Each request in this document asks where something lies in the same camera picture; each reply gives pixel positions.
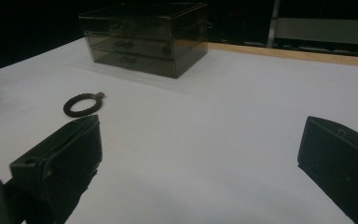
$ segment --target white table surface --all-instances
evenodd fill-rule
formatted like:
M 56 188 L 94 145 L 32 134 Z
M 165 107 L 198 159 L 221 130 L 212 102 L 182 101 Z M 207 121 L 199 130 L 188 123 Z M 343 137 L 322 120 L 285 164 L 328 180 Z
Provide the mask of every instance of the white table surface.
M 103 162 L 67 223 L 352 223 L 296 157 L 307 116 L 358 132 L 358 66 L 210 49 L 171 79 L 93 63 L 79 39 L 0 69 L 0 179 L 98 91 Z

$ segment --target o-ring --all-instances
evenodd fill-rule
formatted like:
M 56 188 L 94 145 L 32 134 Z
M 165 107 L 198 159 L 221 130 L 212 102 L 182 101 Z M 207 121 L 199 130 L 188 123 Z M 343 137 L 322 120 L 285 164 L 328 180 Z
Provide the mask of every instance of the o-ring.
M 71 118 L 80 118 L 80 117 L 90 115 L 90 114 L 98 111 L 103 106 L 104 96 L 105 95 L 103 92 L 98 92 L 97 94 L 92 94 L 92 93 L 79 94 L 79 95 L 75 96 L 74 98 L 71 98 L 68 102 L 65 103 L 65 105 L 63 106 L 63 112 Z M 87 100 L 87 99 L 95 100 L 95 105 L 88 109 L 81 110 L 81 111 L 72 111 L 71 110 L 71 108 L 74 104 L 76 104 L 82 100 Z

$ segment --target black rubber ring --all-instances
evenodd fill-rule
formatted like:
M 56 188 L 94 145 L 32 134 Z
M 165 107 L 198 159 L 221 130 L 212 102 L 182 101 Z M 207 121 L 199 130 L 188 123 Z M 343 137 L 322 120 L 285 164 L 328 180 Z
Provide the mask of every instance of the black rubber ring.
M 97 94 L 83 93 L 83 94 L 77 95 L 65 103 L 65 105 L 63 106 L 63 112 L 71 118 L 80 118 L 80 117 L 88 116 L 92 113 L 97 112 L 103 106 L 103 98 L 104 98 L 103 92 L 98 92 Z M 71 110 L 71 108 L 74 104 L 76 104 L 82 100 L 87 100 L 87 99 L 95 100 L 95 105 L 88 109 L 81 110 L 81 111 L 72 111 Z

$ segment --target metal ring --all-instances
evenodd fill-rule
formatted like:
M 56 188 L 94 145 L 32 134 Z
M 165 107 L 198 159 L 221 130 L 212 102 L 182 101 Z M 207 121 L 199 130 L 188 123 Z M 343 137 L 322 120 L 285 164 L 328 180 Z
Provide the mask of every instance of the metal ring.
M 65 103 L 65 105 L 63 106 L 63 112 L 71 118 L 80 118 L 80 117 L 90 115 L 94 112 L 97 112 L 103 106 L 104 96 L 105 95 L 103 92 L 98 92 L 97 94 L 92 94 L 92 93 L 79 94 L 79 95 L 75 96 L 74 98 L 71 98 L 68 102 Z M 87 99 L 95 100 L 95 105 L 93 105 L 92 107 L 90 107 L 88 109 L 81 110 L 81 111 L 72 111 L 71 110 L 71 108 L 74 104 L 76 104 L 82 100 L 87 100 Z

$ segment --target transparent storage box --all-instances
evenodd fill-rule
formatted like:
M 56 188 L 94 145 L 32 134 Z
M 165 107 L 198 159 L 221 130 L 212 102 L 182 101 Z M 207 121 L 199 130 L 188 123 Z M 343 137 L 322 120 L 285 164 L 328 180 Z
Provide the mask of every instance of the transparent storage box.
M 119 4 L 79 15 L 91 57 L 178 78 L 207 52 L 207 5 Z

